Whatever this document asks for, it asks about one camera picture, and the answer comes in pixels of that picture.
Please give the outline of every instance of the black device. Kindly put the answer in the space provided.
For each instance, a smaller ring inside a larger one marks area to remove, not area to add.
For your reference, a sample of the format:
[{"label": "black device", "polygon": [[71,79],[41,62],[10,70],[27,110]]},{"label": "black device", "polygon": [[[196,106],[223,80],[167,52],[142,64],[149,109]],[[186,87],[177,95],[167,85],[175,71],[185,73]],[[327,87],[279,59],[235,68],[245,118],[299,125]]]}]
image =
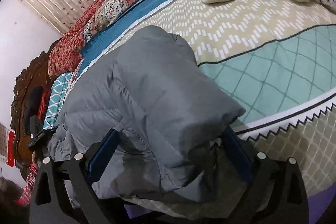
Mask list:
[{"label": "black device", "polygon": [[38,119],[36,115],[30,117],[31,140],[28,143],[28,149],[30,151],[35,151],[43,144],[46,144],[47,139],[55,133],[57,128],[58,127],[54,127],[44,130],[42,122]]},{"label": "black device", "polygon": [[[223,139],[224,148],[241,145],[244,157],[250,160],[251,183],[227,219],[204,219],[194,223],[223,224],[306,224],[308,201],[302,175],[294,158],[287,161],[269,159],[265,153],[251,153],[253,148],[241,141],[232,130]],[[120,142],[119,133],[111,129],[100,143],[93,144],[85,154],[77,153],[70,160],[54,162],[47,157],[39,170],[30,205],[30,224],[78,224],[74,219],[63,180],[70,180],[81,209],[89,224],[111,223],[166,223],[158,212],[128,219],[120,219],[122,207],[103,206],[92,183],[98,181]],[[274,183],[267,206],[258,212],[267,193],[268,184]],[[186,219],[170,217],[170,223],[193,223]]]}]

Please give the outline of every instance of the brown wooden headboard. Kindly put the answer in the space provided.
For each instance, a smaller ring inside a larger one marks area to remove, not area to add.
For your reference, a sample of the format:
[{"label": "brown wooden headboard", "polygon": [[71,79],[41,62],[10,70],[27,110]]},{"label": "brown wooden headboard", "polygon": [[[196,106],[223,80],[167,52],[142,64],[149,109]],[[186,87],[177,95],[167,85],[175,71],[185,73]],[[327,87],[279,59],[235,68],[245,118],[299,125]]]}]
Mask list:
[{"label": "brown wooden headboard", "polygon": [[51,88],[53,81],[48,75],[48,58],[58,41],[55,41],[50,46],[47,53],[42,52],[39,57],[31,61],[29,67],[24,69],[16,78],[14,100],[11,106],[12,121],[10,127],[15,132],[13,154],[16,160],[16,167],[21,169],[21,175],[24,180],[29,173],[29,165],[32,161],[32,152],[27,147],[30,136],[27,136],[24,130],[24,116],[28,108],[28,96],[37,85],[46,85],[47,88]]}]

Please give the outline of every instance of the silver bolt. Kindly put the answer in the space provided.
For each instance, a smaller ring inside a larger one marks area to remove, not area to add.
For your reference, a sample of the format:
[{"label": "silver bolt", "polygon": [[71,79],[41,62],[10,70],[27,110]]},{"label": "silver bolt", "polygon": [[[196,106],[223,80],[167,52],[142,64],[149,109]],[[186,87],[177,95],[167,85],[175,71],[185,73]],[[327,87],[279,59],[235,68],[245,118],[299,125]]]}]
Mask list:
[{"label": "silver bolt", "polygon": [[261,160],[264,160],[264,159],[266,159],[266,154],[264,152],[259,152],[257,154],[257,157],[260,158]]},{"label": "silver bolt", "polygon": [[289,161],[290,164],[295,164],[296,163],[295,158],[289,158],[288,161]]},{"label": "silver bolt", "polygon": [[43,159],[43,163],[44,164],[48,164],[50,162],[50,158],[49,157],[46,157]]},{"label": "silver bolt", "polygon": [[75,160],[81,160],[84,157],[83,153],[77,153],[75,155]]}]

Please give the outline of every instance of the bed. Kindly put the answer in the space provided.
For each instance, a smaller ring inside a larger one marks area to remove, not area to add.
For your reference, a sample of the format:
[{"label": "bed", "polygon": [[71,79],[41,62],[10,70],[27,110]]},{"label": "bed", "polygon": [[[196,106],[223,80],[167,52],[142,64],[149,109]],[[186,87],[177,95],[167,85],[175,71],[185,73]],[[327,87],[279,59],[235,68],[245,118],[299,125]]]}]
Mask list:
[{"label": "bed", "polygon": [[[231,125],[241,139],[273,159],[297,158],[309,196],[335,183],[334,14],[316,3],[291,0],[234,0],[219,5],[199,0],[141,0],[81,50],[84,58],[69,80],[64,99],[90,66],[147,25],[185,38],[202,72],[247,109]],[[315,49],[315,56],[302,48],[303,43]],[[11,128],[16,132],[16,165],[24,178],[31,159],[26,147],[29,136],[22,128],[26,96],[35,85],[51,88],[47,61],[56,44],[16,79]],[[136,197],[128,201],[173,216],[185,213]]]}]

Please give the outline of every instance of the person's hand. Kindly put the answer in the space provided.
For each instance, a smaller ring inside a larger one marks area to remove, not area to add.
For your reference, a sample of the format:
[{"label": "person's hand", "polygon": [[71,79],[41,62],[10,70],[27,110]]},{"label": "person's hand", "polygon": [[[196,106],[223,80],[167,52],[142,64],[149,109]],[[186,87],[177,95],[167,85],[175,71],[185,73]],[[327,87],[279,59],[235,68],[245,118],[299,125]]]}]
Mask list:
[{"label": "person's hand", "polygon": [[32,156],[31,156],[31,159],[33,160],[33,165],[34,167],[38,170],[39,169],[39,166],[37,164],[37,155],[36,155],[36,152],[34,151]]}]

